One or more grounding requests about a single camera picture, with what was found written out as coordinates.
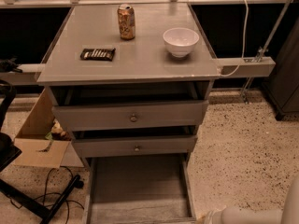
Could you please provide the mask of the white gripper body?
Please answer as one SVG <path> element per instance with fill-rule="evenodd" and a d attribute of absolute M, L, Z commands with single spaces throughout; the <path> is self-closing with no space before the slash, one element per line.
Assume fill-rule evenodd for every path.
<path fill-rule="evenodd" d="M 230 211 L 228 208 L 223 210 L 212 210 L 206 214 L 204 224 L 230 224 Z"/>

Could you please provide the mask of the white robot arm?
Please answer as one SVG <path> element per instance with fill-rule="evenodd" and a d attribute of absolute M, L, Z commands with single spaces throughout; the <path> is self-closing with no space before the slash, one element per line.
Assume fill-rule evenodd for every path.
<path fill-rule="evenodd" d="M 282 210 L 255 212 L 231 206 L 210 211 L 203 224 L 299 224 L 299 175 L 292 181 Z"/>

